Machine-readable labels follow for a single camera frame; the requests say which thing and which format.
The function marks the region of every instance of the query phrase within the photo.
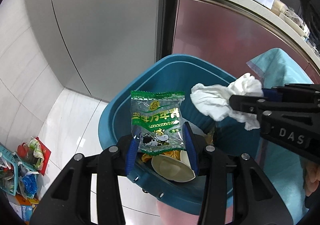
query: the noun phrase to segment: food package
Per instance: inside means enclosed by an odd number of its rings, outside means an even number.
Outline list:
[[[37,139],[33,138],[28,143],[28,147],[33,150],[33,156],[38,159],[36,164],[34,164],[35,168],[37,170],[42,170],[44,156],[43,156],[43,152],[42,152],[42,149],[41,149],[40,142]]]
[[[167,151],[167,152],[163,152],[161,154],[168,156],[168,157],[172,157],[177,160],[180,160],[180,150]],[[151,156],[151,155],[143,154],[141,157],[141,160],[142,160],[142,162],[146,163],[152,158],[153,158],[153,156]]]
[[[184,150],[180,104],[183,92],[131,91],[131,132],[138,150],[152,156]]]
[[[299,27],[303,25],[303,20],[293,10],[287,9],[284,12],[284,15],[286,15],[290,20],[292,20]]]
[[[285,5],[282,1],[274,0],[271,11],[277,16],[279,16],[280,13],[284,13],[287,9],[288,6]]]

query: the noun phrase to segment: blue towel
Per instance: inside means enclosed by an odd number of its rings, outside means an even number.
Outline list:
[[[313,83],[305,71],[279,48],[268,50],[247,65],[261,78],[264,88],[286,83]],[[286,204],[294,224],[298,223],[307,211],[299,155],[268,142],[263,170]]]

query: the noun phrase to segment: blue gripper pad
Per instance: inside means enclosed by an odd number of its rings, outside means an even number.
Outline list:
[[[134,163],[135,163],[136,157],[137,157],[138,147],[139,147],[139,142],[136,141],[135,139],[132,139],[130,147],[127,151],[127,157],[126,157],[126,161],[125,161],[124,171],[125,171],[126,175],[128,175],[134,167]]]
[[[271,102],[281,102],[282,101],[282,94],[278,93],[276,90],[271,89],[262,89],[263,96],[268,98],[268,101]]]
[[[191,136],[193,136],[193,134],[190,135],[189,130],[185,124],[183,124],[183,132],[182,133],[183,133],[183,138],[186,143],[186,151],[188,153],[191,168],[195,172],[195,174],[198,175],[199,174],[198,157],[197,157],[197,153],[196,153],[195,147],[193,146],[193,142],[191,139]]]

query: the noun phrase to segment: paper cup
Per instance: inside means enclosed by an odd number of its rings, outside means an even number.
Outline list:
[[[180,152],[181,161],[165,155],[154,156],[151,160],[153,169],[167,180],[189,182],[196,177],[190,167],[186,151]]]

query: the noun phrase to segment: white tile wall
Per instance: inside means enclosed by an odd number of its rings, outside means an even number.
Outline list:
[[[29,27],[24,0],[3,0],[0,5],[0,56]]]
[[[19,109],[20,102],[0,81],[0,143],[5,145],[10,127]]]
[[[62,90],[63,86],[47,66],[31,86],[22,104],[44,122]]]
[[[22,102],[47,65],[48,63],[40,51],[30,27],[13,42],[0,58],[0,79],[10,92]]]
[[[0,4],[0,143],[14,151],[38,136],[63,90],[28,19],[25,0]]]
[[[6,148],[10,151],[17,150],[22,142],[29,142],[31,137],[37,137],[42,125],[43,122],[21,104],[11,125]]]

